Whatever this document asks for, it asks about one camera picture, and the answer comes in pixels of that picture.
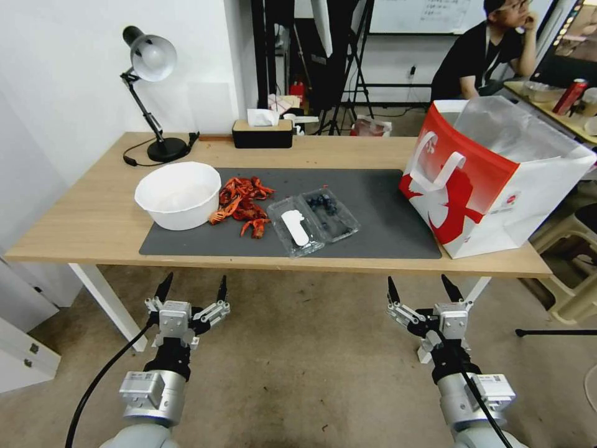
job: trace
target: hand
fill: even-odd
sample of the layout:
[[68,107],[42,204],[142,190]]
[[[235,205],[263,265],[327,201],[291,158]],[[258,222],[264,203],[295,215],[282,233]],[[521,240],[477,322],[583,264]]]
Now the hand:
[[534,11],[529,11],[527,15],[527,19],[524,22],[524,29],[526,31],[535,31],[537,30],[537,22],[539,21],[539,17],[537,13]]

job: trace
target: glasses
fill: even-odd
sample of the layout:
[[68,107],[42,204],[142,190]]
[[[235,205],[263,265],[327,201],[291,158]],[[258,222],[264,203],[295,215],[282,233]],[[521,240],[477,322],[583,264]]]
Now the glasses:
[[532,1],[533,0],[519,0],[519,1],[512,3],[508,6],[503,6],[503,7],[499,8],[498,11],[507,11],[508,9],[520,11],[521,9],[528,7]]

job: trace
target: man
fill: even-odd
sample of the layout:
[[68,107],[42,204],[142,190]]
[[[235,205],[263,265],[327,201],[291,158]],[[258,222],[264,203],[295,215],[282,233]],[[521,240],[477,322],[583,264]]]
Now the man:
[[484,0],[487,20],[456,40],[433,78],[432,101],[492,95],[500,85],[491,81],[491,74],[501,63],[509,63],[520,76],[532,75],[537,16],[529,11],[529,3]]

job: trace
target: lanyard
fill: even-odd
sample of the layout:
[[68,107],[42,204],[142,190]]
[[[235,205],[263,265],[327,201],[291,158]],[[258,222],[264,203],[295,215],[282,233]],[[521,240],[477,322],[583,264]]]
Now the lanyard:
[[[491,43],[491,33],[489,31],[489,27],[487,26],[487,22],[486,22],[485,23],[485,58],[483,59],[483,65],[485,65],[485,62],[487,61],[487,54],[489,53],[489,44],[490,43]],[[496,62],[498,61],[499,51],[500,51],[500,49],[498,48],[495,59],[493,60],[493,62],[491,62],[487,66],[487,70],[483,71],[483,76],[481,76],[481,87],[485,87],[485,76],[491,70],[491,67],[493,67],[496,64]]]

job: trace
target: lamp cord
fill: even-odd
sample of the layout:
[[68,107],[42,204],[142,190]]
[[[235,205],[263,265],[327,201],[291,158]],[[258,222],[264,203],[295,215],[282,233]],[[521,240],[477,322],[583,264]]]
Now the lamp cord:
[[[188,145],[187,145],[187,154],[191,150],[191,148],[193,147],[193,145],[195,144],[195,142],[197,141],[198,138],[199,138],[199,131],[197,131],[195,133],[189,133],[189,135],[188,135]],[[126,155],[126,154],[129,153],[129,151],[132,151],[133,149],[138,148],[139,146],[143,146],[143,145],[145,145],[147,143],[154,142],[156,140],[157,140],[157,138],[151,138],[149,140],[145,140],[144,142],[138,143],[138,144],[136,144],[134,146],[131,146],[131,147],[125,149],[124,152],[123,152],[124,163],[126,163],[127,165],[130,165],[130,166],[142,166],[142,167],[160,166],[160,165],[164,165],[164,164],[168,163],[168,162],[158,162],[158,163],[155,163],[155,164],[141,164],[141,163],[138,163],[132,157],[129,157],[129,156]]]
[[154,142],[156,140],[157,140],[156,138],[145,140],[142,143],[136,144],[135,146],[131,146],[130,148],[125,149],[124,152],[123,152],[123,160],[124,160],[124,162],[127,165],[130,165],[130,166],[145,166],[145,167],[150,167],[150,166],[163,165],[165,162],[158,162],[158,163],[155,163],[155,164],[140,164],[135,159],[133,159],[132,157],[129,157],[129,156],[126,155],[126,154],[128,154],[129,151],[132,151],[133,149],[138,148],[139,146],[143,146],[143,145],[145,145],[147,143]]

